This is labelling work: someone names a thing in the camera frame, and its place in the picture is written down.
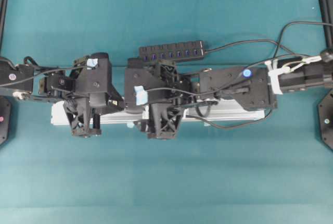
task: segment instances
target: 3d-printed black part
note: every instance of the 3d-printed black part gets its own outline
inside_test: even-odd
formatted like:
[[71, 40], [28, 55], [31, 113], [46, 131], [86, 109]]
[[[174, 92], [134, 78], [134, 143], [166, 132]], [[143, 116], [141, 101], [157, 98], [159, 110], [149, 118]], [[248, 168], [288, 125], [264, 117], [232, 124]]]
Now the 3d-printed black part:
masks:
[[139, 57], [145, 65], [151, 65], [159, 60], [175, 62], [201, 60], [204, 58], [203, 41], [140, 47]]
[[[223, 84], [227, 84], [235, 77], [237, 77], [243, 68], [244, 67], [237, 66], [228, 69], [217, 69], [201, 72], [199, 74], [199, 92], [202, 93], [218, 89]], [[252, 77], [250, 79], [241, 82], [242, 78], [239, 78], [239, 83], [231, 88], [237, 89], [246, 87], [249, 88], [249, 92], [231, 94], [227, 97], [235, 99], [245, 110], [275, 108], [276, 96], [271, 93], [270, 87], [268, 85], [267, 69], [252, 68], [251, 71]], [[212, 94], [203, 95], [200, 98], [212, 98]]]
[[[139, 114], [143, 111], [141, 105], [136, 105], [135, 86], [143, 86], [145, 90], [164, 87], [165, 82], [153, 76], [147, 69], [127, 68], [125, 69], [125, 110], [130, 114]], [[149, 92], [150, 101], [158, 101], [165, 98], [166, 91], [157, 90]]]
[[0, 96], [0, 144], [8, 139], [11, 104], [5, 97]]
[[[323, 22], [333, 23], [333, 0], [319, 0]], [[333, 27], [324, 26], [326, 45], [333, 45]]]
[[333, 90], [318, 104], [318, 114], [322, 140], [333, 149]]
[[[17, 65], [16, 70], [13, 70], [6, 62], [0, 62], [0, 81], [1, 83], [11, 83], [31, 77], [34, 74], [34, 68], [27, 65]], [[12, 96], [13, 92], [32, 93], [33, 79], [26, 82], [0, 87], [0, 95]]]

